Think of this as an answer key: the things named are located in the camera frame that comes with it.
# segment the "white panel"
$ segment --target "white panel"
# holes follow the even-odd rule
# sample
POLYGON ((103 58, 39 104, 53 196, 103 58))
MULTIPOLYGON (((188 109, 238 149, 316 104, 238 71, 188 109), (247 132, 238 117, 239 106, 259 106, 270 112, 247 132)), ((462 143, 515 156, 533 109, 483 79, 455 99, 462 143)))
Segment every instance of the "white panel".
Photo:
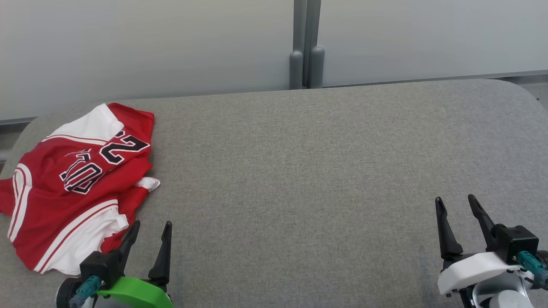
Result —
POLYGON ((292 0, 0 0, 0 120, 289 88, 292 0))
POLYGON ((548 69, 546 0, 322 0, 323 85, 548 69))

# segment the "gray table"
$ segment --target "gray table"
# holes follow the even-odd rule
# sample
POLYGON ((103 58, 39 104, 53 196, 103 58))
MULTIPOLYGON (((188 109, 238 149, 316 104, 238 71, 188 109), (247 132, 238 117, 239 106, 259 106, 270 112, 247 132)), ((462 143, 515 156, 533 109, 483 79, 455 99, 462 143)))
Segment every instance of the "gray table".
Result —
MULTIPOLYGON (((122 101, 156 115, 151 176, 127 274, 146 277, 173 222, 176 307, 461 307, 437 294, 434 199, 467 252, 467 205, 548 248, 548 114, 520 87, 467 80, 122 101)), ((93 106, 33 121, 21 155, 93 106)), ((5 232, 6 216, 0 217, 5 232)), ((52 307, 64 275, 0 241, 0 303, 52 307)), ((548 292, 531 292, 542 307, 548 292)))

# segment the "red jersey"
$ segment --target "red jersey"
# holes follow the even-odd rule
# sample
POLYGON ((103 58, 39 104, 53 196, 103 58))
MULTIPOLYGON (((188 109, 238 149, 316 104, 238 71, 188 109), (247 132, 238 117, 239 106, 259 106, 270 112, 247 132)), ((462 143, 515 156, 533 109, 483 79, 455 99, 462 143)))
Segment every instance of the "red jersey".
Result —
POLYGON ((77 275, 95 250, 118 248, 135 210, 158 187, 152 168, 154 115, 102 104, 25 153, 0 180, 0 212, 25 266, 77 275))

